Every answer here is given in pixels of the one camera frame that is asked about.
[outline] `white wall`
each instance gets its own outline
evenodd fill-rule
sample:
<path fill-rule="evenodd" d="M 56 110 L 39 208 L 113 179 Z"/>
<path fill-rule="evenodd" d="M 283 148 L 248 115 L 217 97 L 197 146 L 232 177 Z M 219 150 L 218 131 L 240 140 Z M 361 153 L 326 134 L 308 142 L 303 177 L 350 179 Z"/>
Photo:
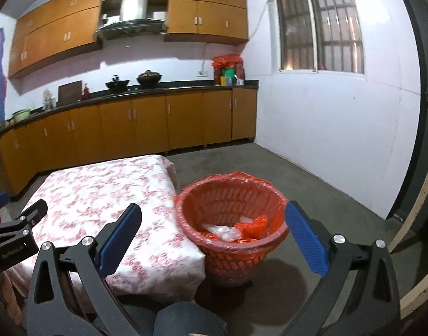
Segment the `white wall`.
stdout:
<path fill-rule="evenodd" d="M 419 116 L 414 33 L 403 0 L 356 0 L 365 75 L 280 73 L 273 2 L 247 0 L 242 57 L 259 79 L 256 143 L 386 218 L 403 183 Z"/>

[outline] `lower cabinet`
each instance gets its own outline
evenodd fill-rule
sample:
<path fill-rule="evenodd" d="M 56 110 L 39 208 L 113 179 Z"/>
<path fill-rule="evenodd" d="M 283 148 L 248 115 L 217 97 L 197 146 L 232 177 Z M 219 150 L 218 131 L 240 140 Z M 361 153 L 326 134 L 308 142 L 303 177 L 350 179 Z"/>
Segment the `lower cabinet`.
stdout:
<path fill-rule="evenodd" d="M 80 164 L 90 164 L 110 159 L 106 155 L 99 106 L 73 109 L 70 113 L 71 129 L 76 141 Z"/>
<path fill-rule="evenodd" d="M 166 96 L 171 149 L 203 145 L 203 94 Z"/>
<path fill-rule="evenodd" d="M 110 159 L 137 155 L 132 102 L 124 100 L 99 106 L 106 154 Z"/>
<path fill-rule="evenodd" d="M 203 93 L 203 143 L 231 141 L 231 91 Z"/>
<path fill-rule="evenodd" d="M 51 114 L 0 137 L 2 187 L 16 196 L 37 172 L 255 137 L 256 97 L 186 91 Z"/>
<path fill-rule="evenodd" d="M 233 88 L 233 140 L 256 136 L 256 113 L 257 91 Z"/>

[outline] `kitchen countertop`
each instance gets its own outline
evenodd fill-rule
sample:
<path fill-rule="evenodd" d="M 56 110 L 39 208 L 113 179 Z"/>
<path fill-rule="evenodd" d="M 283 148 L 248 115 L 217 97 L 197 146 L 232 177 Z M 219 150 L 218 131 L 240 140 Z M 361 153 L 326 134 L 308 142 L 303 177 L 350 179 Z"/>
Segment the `kitchen countertop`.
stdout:
<path fill-rule="evenodd" d="M 193 80 L 193 81 L 176 81 L 176 82 L 160 82 L 155 88 L 143 89 L 139 85 L 127 86 L 124 91 L 120 93 L 112 93 L 111 90 L 107 89 L 104 91 L 98 91 L 90 94 L 90 98 L 83 101 L 71 103 L 69 105 L 57 106 L 48 111 L 43 111 L 42 108 L 32 110 L 31 115 L 18 123 L 7 126 L 6 128 L 0 129 L 0 135 L 3 133 L 15 129 L 19 126 L 25 125 L 31 121 L 46 117 L 51 114 L 58 112 L 67 111 L 78 107 L 84 107 L 94 104 L 100 104 L 110 101 L 116 101 L 123 98 L 134 98 L 138 96 L 153 96 L 162 95 L 169 93 L 177 93 L 181 91 L 201 91 L 201 90 L 226 90 L 232 88 L 259 88 L 258 80 L 245 80 L 244 86 L 214 86 L 212 80 Z"/>

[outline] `pink cloth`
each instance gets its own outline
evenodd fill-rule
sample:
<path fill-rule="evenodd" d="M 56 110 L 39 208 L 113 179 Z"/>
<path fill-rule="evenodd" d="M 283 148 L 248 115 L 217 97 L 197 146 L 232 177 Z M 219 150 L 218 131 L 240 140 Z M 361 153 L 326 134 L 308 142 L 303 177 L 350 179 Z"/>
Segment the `pink cloth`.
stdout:
<path fill-rule="evenodd" d="M 142 225 L 116 273 L 106 278 L 113 292 L 147 294 L 158 300 L 190 301 L 204 279 L 204 255 L 177 226 L 173 197 L 177 188 L 174 164 L 159 155 L 128 158 L 64 169 L 52 173 L 26 207 L 39 199 L 48 214 L 33 228 L 38 247 L 75 245 L 116 221 L 130 203 L 142 210 Z M 36 255 L 7 272 L 27 295 Z M 76 273 L 71 278 L 85 304 Z"/>

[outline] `concrete floor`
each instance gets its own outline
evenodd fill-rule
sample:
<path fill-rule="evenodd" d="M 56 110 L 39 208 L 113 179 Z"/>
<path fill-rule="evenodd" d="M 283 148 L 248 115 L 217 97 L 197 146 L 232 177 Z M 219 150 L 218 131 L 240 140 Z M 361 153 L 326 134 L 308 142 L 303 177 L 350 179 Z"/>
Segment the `concrete floor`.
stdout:
<path fill-rule="evenodd" d="M 244 171 L 270 181 L 289 200 L 296 200 L 307 215 L 320 220 L 331 232 L 344 235 L 357 244 L 371 244 L 376 239 L 389 243 L 401 224 L 382 220 L 363 205 L 307 173 L 289 161 L 257 144 L 238 144 L 213 149 L 169 155 L 175 163 L 180 188 L 212 174 Z M 9 205 L 14 217 L 47 176 L 39 177 L 26 194 Z M 408 293 L 428 271 L 421 260 L 423 244 L 410 234 L 407 246 L 392 255 L 401 297 Z M 326 324 L 341 313 L 353 275 Z M 212 288 L 204 281 L 195 300 L 220 315 L 229 324 L 233 336 L 279 335 L 309 298 L 319 281 L 312 273 L 296 243 L 289 235 L 270 253 L 252 281 L 234 289 Z"/>

